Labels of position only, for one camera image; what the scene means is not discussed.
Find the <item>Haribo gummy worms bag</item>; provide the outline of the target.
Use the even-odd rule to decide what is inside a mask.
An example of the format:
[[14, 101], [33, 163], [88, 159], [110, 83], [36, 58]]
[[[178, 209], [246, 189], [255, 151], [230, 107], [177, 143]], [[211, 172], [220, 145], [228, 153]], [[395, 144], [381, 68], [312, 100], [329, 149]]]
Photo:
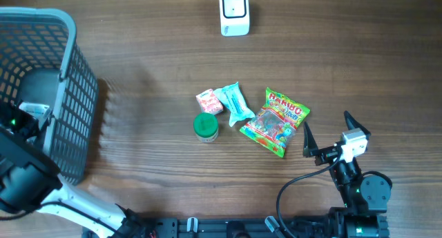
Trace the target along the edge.
[[283, 158], [287, 145], [310, 109], [270, 88], [266, 89], [265, 104], [240, 132]]

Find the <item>red white small carton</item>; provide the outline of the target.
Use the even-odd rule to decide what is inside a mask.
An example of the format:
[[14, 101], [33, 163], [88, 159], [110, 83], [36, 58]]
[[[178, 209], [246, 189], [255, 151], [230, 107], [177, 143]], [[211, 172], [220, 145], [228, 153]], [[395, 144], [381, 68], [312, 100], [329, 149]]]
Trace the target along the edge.
[[195, 96], [202, 112], [216, 115], [221, 113], [224, 108], [219, 99], [213, 93], [213, 89], [205, 90]]

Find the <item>green lid jar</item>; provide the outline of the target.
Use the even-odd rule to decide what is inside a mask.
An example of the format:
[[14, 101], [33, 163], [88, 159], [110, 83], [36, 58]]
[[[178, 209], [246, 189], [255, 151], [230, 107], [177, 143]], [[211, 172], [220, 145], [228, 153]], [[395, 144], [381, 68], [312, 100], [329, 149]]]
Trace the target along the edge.
[[218, 137], [218, 120], [215, 115], [200, 113], [193, 121], [193, 129], [197, 138], [203, 143], [215, 141]]

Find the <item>white pouch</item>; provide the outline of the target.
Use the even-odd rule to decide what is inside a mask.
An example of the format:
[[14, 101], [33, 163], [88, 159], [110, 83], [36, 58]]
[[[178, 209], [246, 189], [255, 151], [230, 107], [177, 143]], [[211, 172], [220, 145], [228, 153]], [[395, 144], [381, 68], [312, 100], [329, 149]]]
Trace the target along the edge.
[[22, 102], [19, 105], [19, 109], [32, 115], [35, 119], [39, 121], [40, 124], [44, 123], [50, 116], [52, 110], [50, 106], [42, 103], [30, 103]]

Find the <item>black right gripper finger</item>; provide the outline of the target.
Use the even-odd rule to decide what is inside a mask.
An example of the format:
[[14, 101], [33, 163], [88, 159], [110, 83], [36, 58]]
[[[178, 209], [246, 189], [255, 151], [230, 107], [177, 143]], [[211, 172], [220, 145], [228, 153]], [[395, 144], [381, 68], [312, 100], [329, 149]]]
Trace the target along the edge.
[[304, 122], [304, 145], [302, 155], [315, 157], [318, 154], [318, 146], [307, 122]]
[[357, 120], [355, 120], [355, 118], [353, 118], [353, 116], [351, 116], [351, 114], [346, 110], [344, 111], [344, 118], [345, 118], [345, 122], [347, 125], [348, 130], [353, 130], [353, 129], [361, 129], [362, 132], [365, 134], [366, 137], [370, 137], [371, 136], [371, 132], [362, 124], [360, 124], [359, 122], [357, 122]]

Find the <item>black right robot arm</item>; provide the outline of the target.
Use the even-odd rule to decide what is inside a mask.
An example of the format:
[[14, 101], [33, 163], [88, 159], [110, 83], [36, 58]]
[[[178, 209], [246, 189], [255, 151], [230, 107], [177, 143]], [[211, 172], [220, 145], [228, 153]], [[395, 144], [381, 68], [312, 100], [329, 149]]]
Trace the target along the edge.
[[367, 152], [371, 132], [348, 111], [344, 112], [348, 130], [332, 146], [319, 148], [311, 129], [304, 124], [304, 157], [313, 157], [317, 166], [326, 165], [343, 200], [324, 216], [298, 220], [306, 225], [310, 237], [389, 237], [383, 215], [392, 193], [392, 180], [377, 171], [363, 172], [356, 160]]

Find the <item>mint green wipes pack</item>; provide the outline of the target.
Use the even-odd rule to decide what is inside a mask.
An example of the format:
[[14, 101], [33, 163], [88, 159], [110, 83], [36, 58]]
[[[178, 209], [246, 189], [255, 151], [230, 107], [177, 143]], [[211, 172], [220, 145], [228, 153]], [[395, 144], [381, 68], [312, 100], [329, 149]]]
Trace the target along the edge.
[[238, 82], [223, 88], [215, 89], [213, 93], [230, 111], [230, 127], [233, 127], [238, 121], [244, 121], [245, 119], [255, 117], [255, 113], [247, 106]]

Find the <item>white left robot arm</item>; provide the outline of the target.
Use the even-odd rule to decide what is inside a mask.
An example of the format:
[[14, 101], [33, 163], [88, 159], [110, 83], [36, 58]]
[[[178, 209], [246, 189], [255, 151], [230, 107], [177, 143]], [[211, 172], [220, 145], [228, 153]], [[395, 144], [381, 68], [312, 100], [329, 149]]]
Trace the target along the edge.
[[88, 237], [148, 237], [149, 227], [135, 212], [95, 198], [67, 182], [61, 170], [27, 140], [40, 133], [39, 121], [1, 103], [2, 221], [34, 212], [56, 215], [88, 230]]

